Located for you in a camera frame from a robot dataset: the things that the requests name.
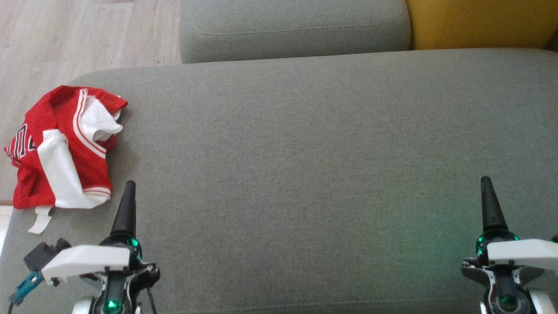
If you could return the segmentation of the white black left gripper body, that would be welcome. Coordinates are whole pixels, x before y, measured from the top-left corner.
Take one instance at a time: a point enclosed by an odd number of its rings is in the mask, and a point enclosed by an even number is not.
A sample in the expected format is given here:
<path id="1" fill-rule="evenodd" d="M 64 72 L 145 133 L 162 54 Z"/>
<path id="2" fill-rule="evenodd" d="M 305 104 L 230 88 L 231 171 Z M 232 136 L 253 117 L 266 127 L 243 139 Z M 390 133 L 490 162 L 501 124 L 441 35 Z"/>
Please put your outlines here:
<path id="1" fill-rule="evenodd" d="M 77 245 L 58 253 L 41 270 L 50 284 L 74 276 L 95 276 L 102 283 L 106 301 L 135 301 L 142 290 L 161 278 L 155 263 L 142 260 L 142 248 L 134 236 L 112 235 L 99 245 Z"/>

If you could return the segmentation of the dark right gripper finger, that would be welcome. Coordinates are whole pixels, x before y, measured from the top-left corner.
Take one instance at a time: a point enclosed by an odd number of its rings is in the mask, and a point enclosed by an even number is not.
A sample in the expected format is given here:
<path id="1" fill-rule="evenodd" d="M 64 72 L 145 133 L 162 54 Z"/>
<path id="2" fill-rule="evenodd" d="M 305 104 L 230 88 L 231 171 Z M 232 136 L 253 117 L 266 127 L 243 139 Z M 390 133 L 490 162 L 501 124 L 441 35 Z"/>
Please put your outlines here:
<path id="1" fill-rule="evenodd" d="M 482 177 L 480 184 L 483 236 L 509 236 L 510 231 L 491 178 Z"/>

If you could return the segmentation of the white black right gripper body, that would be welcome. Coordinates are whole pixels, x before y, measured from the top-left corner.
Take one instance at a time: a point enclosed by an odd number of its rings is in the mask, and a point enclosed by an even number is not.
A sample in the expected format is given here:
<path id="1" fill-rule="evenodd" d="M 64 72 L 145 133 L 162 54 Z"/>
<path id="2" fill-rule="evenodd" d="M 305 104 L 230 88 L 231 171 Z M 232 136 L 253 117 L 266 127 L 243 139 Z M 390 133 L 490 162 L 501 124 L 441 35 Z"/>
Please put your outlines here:
<path id="1" fill-rule="evenodd" d="M 558 243 L 520 240 L 507 230 L 482 234 L 473 256 L 462 262 L 463 276 L 480 285 L 526 285 L 544 272 L 558 278 Z"/>

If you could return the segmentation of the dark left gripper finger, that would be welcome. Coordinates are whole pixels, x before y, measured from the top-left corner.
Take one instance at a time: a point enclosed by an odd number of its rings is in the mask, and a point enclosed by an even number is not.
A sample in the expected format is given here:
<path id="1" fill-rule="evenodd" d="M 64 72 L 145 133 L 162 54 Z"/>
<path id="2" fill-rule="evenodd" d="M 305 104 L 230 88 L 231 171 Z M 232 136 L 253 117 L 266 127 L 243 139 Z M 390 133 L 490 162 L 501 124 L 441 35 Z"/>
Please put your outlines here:
<path id="1" fill-rule="evenodd" d="M 110 236 L 136 236 L 136 183 L 127 181 L 118 210 L 110 231 Z"/>

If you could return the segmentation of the red shorts with white trim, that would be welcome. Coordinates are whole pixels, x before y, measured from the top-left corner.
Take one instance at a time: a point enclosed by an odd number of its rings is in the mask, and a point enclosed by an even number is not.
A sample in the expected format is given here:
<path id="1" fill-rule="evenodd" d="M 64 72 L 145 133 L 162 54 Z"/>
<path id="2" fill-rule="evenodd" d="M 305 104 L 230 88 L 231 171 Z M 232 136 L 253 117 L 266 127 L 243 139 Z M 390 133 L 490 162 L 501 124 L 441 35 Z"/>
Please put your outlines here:
<path id="1" fill-rule="evenodd" d="M 16 208 L 34 209 L 32 234 L 44 232 L 53 208 L 92 209 L 112 196 L 105 146 L 110 137 L 98 142 L 80 131 L 66 135 L 58 129 L 38 137 L 38 147 L 20 159 L 24 177 L 14 193 Z"/>

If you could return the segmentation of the red Bulls basketball jersey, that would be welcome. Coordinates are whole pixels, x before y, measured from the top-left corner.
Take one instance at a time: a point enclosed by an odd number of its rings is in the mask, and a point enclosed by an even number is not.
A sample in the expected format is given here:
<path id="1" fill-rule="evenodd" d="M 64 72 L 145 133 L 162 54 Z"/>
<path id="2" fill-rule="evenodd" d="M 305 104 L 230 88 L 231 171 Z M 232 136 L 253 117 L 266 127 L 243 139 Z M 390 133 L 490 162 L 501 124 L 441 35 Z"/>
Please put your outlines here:
<path id="1" fill-rule="evenodd" d="M 24 122 L 4 151 L 12 165 L 38 167 L 44 131 L 64 135 L 77 169 L 106 168 L 106 153 L 123 127 L 117 122 L 128 102 L 100 88 L 62 85 L 44 95 L 24 116 Z"/>

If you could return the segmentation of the large grey fabric ottoman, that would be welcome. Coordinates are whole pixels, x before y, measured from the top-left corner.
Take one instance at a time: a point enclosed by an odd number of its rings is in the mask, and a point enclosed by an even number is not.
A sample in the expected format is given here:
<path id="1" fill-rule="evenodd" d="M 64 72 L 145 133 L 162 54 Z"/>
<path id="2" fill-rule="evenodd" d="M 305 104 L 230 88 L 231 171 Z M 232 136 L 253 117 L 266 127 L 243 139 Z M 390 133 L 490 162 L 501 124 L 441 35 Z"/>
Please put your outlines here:
<path id="1" fill-rule="evenodd" d="M 489 176 L 511 231 L 558 233 L 558 52 L 377 52 L 106 70 L 122 96 L 113 197 L 42 235 L 13 213 L 0 314 L 23 258 L 99 244 L 126 181 L 158 314 L 480 314 L 462 276 Z"/>

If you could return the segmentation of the yellow sofa backrest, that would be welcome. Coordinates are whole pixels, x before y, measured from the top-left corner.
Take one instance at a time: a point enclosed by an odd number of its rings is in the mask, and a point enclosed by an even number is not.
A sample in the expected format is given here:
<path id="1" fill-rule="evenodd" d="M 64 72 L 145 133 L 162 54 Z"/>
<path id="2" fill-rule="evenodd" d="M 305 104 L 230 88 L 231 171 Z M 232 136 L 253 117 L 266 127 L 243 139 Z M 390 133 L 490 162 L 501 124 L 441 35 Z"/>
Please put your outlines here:
<path id="1" fill-rule="evenodd" d="M 406 0 L 415 50 L 544 48 L 558 0 Z"/>

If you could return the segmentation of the grey sofa seat cushion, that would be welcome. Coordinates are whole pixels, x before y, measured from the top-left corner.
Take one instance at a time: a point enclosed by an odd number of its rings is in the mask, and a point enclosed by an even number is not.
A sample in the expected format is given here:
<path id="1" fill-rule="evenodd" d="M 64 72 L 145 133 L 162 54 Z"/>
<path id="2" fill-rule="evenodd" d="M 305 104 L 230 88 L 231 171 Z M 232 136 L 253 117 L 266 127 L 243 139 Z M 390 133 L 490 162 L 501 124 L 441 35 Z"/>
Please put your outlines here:
<path id="1" fill-rule="evenodd" d="M 184 64 L 407 51 L 405 0 L 181 0 Z"/>

